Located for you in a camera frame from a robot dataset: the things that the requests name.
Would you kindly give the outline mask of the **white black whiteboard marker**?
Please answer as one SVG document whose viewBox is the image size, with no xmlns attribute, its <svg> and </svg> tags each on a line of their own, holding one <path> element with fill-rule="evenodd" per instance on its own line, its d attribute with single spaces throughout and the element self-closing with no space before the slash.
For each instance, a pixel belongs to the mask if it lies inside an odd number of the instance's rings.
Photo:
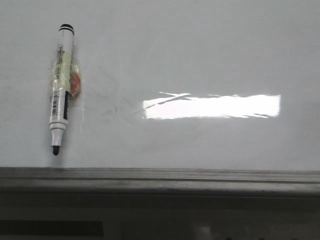
<svg viewBox="0 0 320 240">
<path fill-rule="evenodd" d="M 71 96 L 72 63 L 75 31 L 64 23 L 58 30 L 56 60 L 52 69 L 52 94 L 49 129 L 53 155 L 60 152 L 64 132 L 68 125 L 68 109 Z"/>
</svg>

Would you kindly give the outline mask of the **white whiteboard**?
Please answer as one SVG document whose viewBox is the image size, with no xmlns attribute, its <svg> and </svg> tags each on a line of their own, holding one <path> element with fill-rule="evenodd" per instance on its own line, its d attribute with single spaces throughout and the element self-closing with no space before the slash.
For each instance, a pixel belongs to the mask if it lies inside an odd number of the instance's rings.
<svg viewBox="0 0 320 240">
<path fill-rule="evenodd" d="M 81 88 L 53 155 L 62 24 Z M 319 1 L 1 1 L 0 189 L 319 195 Z"/>
</svg>

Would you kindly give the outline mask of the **red round magnet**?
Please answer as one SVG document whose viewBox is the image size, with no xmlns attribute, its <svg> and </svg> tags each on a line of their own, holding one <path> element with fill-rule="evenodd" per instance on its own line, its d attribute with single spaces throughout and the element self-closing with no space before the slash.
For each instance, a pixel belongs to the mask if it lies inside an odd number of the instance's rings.
<svg viewBox="0 0 320 240">
<path fill-rule="evenodd" d="M 70 82 L 70 94 L 76 96 L 81 90 L 81 79 L 80 76 L 73 72 L 71 75 L 71 82 Z"/>
</svg>

